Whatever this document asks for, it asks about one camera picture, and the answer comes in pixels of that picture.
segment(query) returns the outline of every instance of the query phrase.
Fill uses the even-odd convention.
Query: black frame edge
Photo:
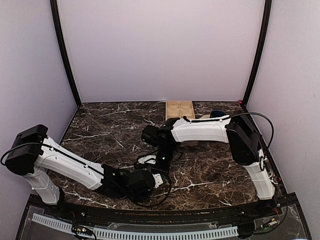
[[[76,86],[76,82],[71,70],[71,65],[69,62],[68,54],[67,54],[67,49],[66,49],[66,44],[62,32],[62,27],[61,27],[61,22],[60,22],[60,17],[59,17],[59,9],[58,9],[58,3],[57,0],[50,0],[50,5],[51,5],[51,12],[52,12],[52,18],[53,18],[53,23],[54,23],[54,29],[55,29],[55,34],[56,34],[56,39],[58,41],[59,49],[60,49],[60,54],[62,57],[64,69],[66,76],[69,81],[69,85],[72,91],[72,95],[74,98],[74,101],[79,108],[81,106],[81,99],[79,96],[79,92]]]
[[[73,117],[71,118],[68,126],[67,126],[66,129],[64,130],[64,133],[63,133],[62,138],[61,138],[61,140],[60,140],[60,142],[59,142],[59,145],[61,145],[61,143],[62,143],[63,140],[65,139],[66,134],[67,134],[67,132],[68,132],[68,130],[69,130],[69,128],[70,128],[70,125],[71,125],[72,122],[74,121],[74,119],[75,119],[75,117],[76,117],[76,115],[77,115],[77,113],[78,113],[78,111],[79,111],[79,108],[80,108],[80,106],[77,107],[77,109],[76,109],[75,113],[73,114]]]
[[[258,44],[256,47],[256,52],[255,52],[255,56],[254,56],[254,60],[253,60],[253,64],[252,64],[250,77],[249,77],[248,84],[246,86],[246,90],[245,90],[243,100],[242,100],[242,103],[245,106],[248,104],[252,89],[254,87],[256,76],[257,76],[259,65],[260,65],[260,61],[261,61],[261,56],[262,56],[262,53],[264,50],[264,45],[265,45],[267,30],[268,30],[268,24],[269,24],[269,18],[270,18],[270,12],[271,12],[271,5],[272,5],[272,0],[265,0],[259,40],[258,40]]]
[[[310,230],[307,225],[304,213],[302,211],[302,208],[301,208],[301,205],[299,203],[299,200],[297,198],[296,193],[295,192],[290,193],[287,195],[287,197],[288,197],[288,204],[289,205],[291,205],[291,204],[296,205],[301,222],[302,222],[304,233],[305,233],[307,239],[311,240],[312,237],[310,234]],[[279,202],[284,206],[286,203],[286,198],[284,196],[280,197]],[[257,205],[257,203],[258,202],[252,202],[252,203],[246,203],[246,204],[237,205],[237,206],[230,206],[230,207],[227,206],[227,207],[202,209],[202,210],[173,211],[174,212],[173,216],[170,217],[170,219],[173,221],[170,220],[169,222],[166,222],[165,224],[173,224],[173,225],[182,224],[183,225],[183,224],[194,224],[197,222],[198,223],[204,223],[204,222],[209,223],[212,221],[213,222],[218,221],[218,222],[222,223],[222,225],[231,224],[232,226],[239,226],[239,224],[246,224],[246,223],[253,221],[255,219],[255,217],[253,217],[253,218],[247,218],[247,217],[243,218],[242,216],[239,217],[238,214],[236,214],[236,212],[240,213],[243,211],[244,208],[255,207]],[[138,221],[138,222],[135,222],[133,224],[138,224],[138,225],[139,224],[145,224],[145,225],[160,224],[161,225],[161,223],[159,223],[159,221],[158,221],[159,217],[157,217],[156,222],[154,222],[154,221],[147,220],[144,216],[139,214],[139,213],[148,212],[149,214],[153,215],[154,212],[149,211],[149,210],[148,211],[120,210],[120,209],[110,209],[110,208],[104,208],[104,207],[84,206],[84,205],[79,205],[79,204],[75,204],[75,203],[67,203],[67,205],[75,213],[76,218],[78,220],[77,222],[80,224],[87,225],[87,226],[96,226],[96,225],[107,226],[110,222],[114,222],[115,219],[117,219],[117,221],[116,221],[117,223],[125,222],[125,223],[132,224],[133,223],[132,220],[133,220],[134,215],[131,215],[131,214],[128,215],[129,220],[127,219],[125,221],[121,221],[118,219],[119,216],[121,216],[123,214],[126,215],[126,213],[138,214],[138,215],[135,215],[136,218],[134,219],[135,221]],[[46,209],[46,205],[42,202],[41,198],[38,195],[30,194],[29,200],[26,204],[23,216],[20,221],[20,226],[19,226],[19,230],[16,235],[16,240],[19,240],[19,237],[22,234],[24,222],[26,220],[26,216],[27,216],[27,213],[28,213],[30,206]],[[91,210],[98,211],[98,213],[95,215],[91,215],[90,214]],[[198,216],[198,217],[196,217],[196,219],[198,219],[199,221],[193,221],[195,219],[192,220],[190,218],[191,213],[200,213],[200,212],[203,212],[203,210],[205,210],[205,213],[207,215],[211,215],[211,217],[212,216],[214,217],[214,215],[218,212],[222,213],[222,215],[220,214],[220,216],[214,217],[214,219],[213,219],[211,217],[203,218],[202,214],[196,214]],[[176,219],[175,215],[179,214],[179,212],[182,213],[182,215],[184,215],[184,220],[175,221],[175,219]],[[160,214],[166,214],[166,213],[170,214],[171,211],[169,211],[169,212],[168,211],[160,211],[159,213]],[[98,218],[100,223],[98,223],[98,224],[95,223],[95,221],[92,221],[92,220],[94,220],[92,218]]]

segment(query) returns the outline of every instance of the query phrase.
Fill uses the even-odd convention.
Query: white cable tray
[[[71,234],[72,224],[66,223],[55,218],[33,214],[32,221],[49,228]],[[91,228],[97,239],[100,240],[215,240],[238,236],[238,227],[226,227],[221,229],[212,229],[204,231],[190,232],[132,232],[132,231],[116,231],[99,227]]]

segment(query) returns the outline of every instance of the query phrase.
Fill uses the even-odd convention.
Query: black corner post
[[[252,89],[254,87],[254,83],[256,80],[262,52],[264,50],[267,29],[268,29],[268,23],[269,23],[269,17],[270,17],[270,12],[271,12],[271,4],[272,4],[272,0],[265,0],[259,40],[258,40],[258,44],[256,47],[256,52],[255,52],[255,56],[254,56],[254,60],[253,60],[253,65],[252,65],[248,85],[246,86],[246,90],[245,90],[244,97],[242,100],[242,104],[245,106],[248,104]]]
[[[53,18],[53,23],[54,23],[54,28],[55,28],[55,34],[56,34],[56,38],[57,38],[58,45],[60,48],[60,54],[62,57],[65,73],[66,73],[66,76],[67,76],[69,84],[70,84],[73,98],[75,100],[77,107],[79,108],[82,103],[81,103],[81,99],[80,99],[80,96],[79,96],[79,93],[77,90],[74,76],[72,74],[72,70],[71,70],[71,66],[70,66],[70,62],[69,62],[69,58],[68,58],[68,54],[67,54],[67,49],[66,49],[64,36],[63,36],[63,32],[62,32],[62,27],[61,27],[61,22],[60,22],[60,17],[59,17],[57,0],[50,0],[50,4],[51,4],[51,12],[52,12],[52,18]]]

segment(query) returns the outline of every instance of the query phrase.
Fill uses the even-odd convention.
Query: blue object
[[[210,113],[210,118],[219,118],[219,117],[223,117],[225,116],[226,114],[223,112],[223,111],[220,111],[220,110],[213,110],[211,113]]]

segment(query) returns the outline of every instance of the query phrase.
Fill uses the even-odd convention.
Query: wooden tray
[[[166,101],[165,103],[165,119],[183,118],[196,119],[194,106],[192,101]]]

